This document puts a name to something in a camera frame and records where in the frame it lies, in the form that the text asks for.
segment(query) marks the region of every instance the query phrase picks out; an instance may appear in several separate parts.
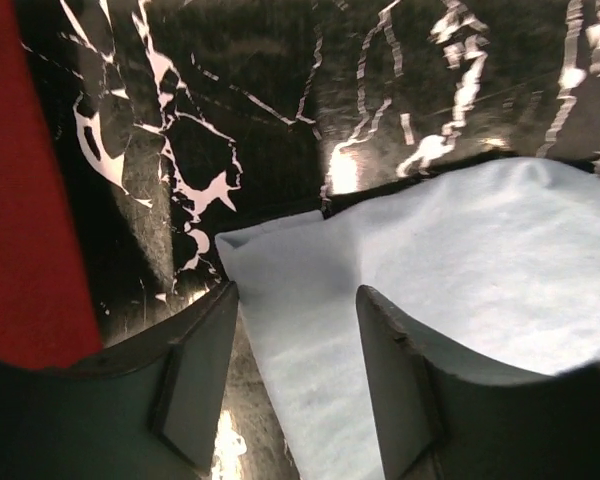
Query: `blue towel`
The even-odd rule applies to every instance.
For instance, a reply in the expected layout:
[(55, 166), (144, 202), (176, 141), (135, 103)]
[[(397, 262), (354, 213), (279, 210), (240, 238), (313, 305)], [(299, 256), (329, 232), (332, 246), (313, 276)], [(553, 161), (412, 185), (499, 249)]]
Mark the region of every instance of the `blue towel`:
[(552, 375), (600, 350), (600, 178), (557, 162), (490, 162), (216, 242), (304, 480), (384, 478), (360, 284), (520, 368)]

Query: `glossy black surface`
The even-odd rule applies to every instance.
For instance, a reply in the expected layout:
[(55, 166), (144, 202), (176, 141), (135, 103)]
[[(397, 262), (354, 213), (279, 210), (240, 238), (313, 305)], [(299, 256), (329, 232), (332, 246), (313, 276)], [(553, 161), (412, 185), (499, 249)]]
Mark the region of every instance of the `glossy black surface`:
[(300, 480), (240, 317), (212, 472), (205, 480)]
[(16, 4), (107, 344), (220, 280), (218, 231), (505, 155), (600, 174), (600, 1)]

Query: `red cloth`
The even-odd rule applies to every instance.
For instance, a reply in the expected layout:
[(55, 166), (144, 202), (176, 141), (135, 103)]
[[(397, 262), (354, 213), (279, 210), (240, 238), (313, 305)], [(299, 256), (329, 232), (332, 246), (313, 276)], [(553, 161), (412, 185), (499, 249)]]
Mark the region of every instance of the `red cloth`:
[(0, 360), (28, 368), (68, 366), (100, 348), (15, 10), (0, 0)]

